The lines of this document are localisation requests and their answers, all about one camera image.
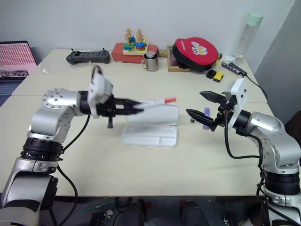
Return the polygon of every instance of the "laptop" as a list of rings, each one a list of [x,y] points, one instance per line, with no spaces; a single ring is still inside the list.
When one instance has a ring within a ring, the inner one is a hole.
[[[36,67],[27,41],[0,42],[0,107]]]

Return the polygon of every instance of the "red box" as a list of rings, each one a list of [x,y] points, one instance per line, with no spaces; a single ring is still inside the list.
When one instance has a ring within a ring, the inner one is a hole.
[[[158,53],[158,47],[155,45],[149,45],[147,51],[153,51]],[[123,43],[116,43],[111,55],[113,60],[116,62],[123,62],[123,63],[135,63],[140,64],[141,61],[144,59],[141,55],[123,55]]]

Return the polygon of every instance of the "purple object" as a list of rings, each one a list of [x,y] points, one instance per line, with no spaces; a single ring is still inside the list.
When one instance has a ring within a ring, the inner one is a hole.
[[[210,117],[210,108],[209,107],[205,107],[205,115]],[[203,125],[203,129],[210,129],[210,128],[206,125]]]

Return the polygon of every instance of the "white wall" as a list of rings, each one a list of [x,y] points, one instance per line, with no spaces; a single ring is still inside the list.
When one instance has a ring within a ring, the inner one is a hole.
[[[301,110],[301,1],[297,0],[255,74],[283,123]]]
[[[165,48],[177,38],[208,39],[230,54],[247,13],[265,15],[247,60],[255,71],[294,0],[0,0],[0,41],[28,40],[40,57],[53,48],[112,49],[141,28]]]

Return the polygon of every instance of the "cartoon print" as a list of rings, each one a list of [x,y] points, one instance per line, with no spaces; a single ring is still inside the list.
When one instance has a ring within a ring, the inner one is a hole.
[[[195,41],[192,41],[191,42],[192,44],[192,52],[195,54],[195,55],[206,55],[208,52],[207,52],[207,49],[203,46],[200,46],[197,42]]]

